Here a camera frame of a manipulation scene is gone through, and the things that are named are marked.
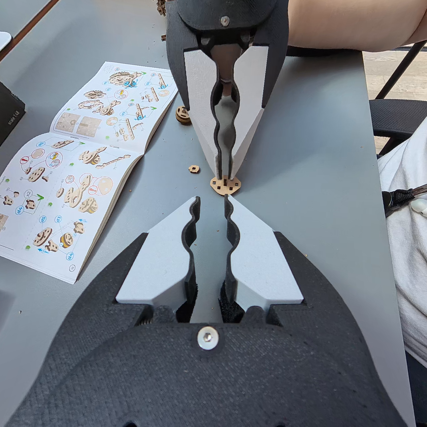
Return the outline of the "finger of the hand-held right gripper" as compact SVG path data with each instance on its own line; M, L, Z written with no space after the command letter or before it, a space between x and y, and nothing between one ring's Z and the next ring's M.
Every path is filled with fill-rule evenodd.
M234 83L239 108L234 119L235 143L231 149L229 177L234 177L264 112L262 107L268 46L251 46L234 63Z
M222 177L219 123L214 112L213 94L219 82L216 62L202 50L184 53L189 116L206 160L216 177Z

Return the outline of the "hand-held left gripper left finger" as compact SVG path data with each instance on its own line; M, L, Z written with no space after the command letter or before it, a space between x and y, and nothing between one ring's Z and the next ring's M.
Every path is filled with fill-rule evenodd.
M116 301L152 306L182 306L195 300L195 224L200 197L195 196L148 231Z

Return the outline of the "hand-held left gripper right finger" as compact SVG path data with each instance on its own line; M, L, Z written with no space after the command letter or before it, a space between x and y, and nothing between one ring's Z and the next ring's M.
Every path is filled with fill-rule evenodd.
M225 196L227 239L226 296L240 307L299 304L303 295L273 229L239 203Z

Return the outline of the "octagonal wooden puzzle piece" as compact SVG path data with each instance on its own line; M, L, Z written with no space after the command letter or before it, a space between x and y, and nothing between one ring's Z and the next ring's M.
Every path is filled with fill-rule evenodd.
M219 195L231 195L241 188L241 182L237 177L229 179L227 175L223 175L221 179L213 177L210 182L211 187Z

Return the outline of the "person's right forearm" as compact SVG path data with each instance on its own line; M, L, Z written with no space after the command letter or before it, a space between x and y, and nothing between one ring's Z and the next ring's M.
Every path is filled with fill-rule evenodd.
M427 39L425 0L291 0L291 46L378 52Z

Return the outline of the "grey desk with brown edge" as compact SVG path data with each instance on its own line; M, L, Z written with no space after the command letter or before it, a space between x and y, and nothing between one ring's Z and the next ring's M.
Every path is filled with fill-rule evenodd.
M3 60L53 8L57 0L2 0L0 30L11 35L11 41L1 50Z

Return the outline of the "open instruction booklet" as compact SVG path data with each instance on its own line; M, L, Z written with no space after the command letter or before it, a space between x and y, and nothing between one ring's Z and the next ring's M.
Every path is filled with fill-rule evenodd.
M176 94L168 69L105 62L3 170L1 256L74 284Z

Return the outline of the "black mesh chair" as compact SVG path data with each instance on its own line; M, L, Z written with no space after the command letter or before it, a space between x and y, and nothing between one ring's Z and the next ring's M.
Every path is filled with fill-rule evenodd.
M424 48L426 40L415 43L375 99L370 100L373 134L389 140L377 154L382 157L413 135L427 115L426 100L386 99L398 79Z

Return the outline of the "person's white shirt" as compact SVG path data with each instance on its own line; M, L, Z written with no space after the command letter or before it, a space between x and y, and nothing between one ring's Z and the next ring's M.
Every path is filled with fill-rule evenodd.
M427 120L378 161L381 189L417 188L427 182ZM409 205L388 218L398 308L405 350L427 366L427 220Z

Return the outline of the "black model kit box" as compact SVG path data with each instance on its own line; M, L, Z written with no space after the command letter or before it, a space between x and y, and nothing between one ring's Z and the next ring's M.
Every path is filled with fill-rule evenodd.
M6 140L25 114L25 104L0 83L0 144Z

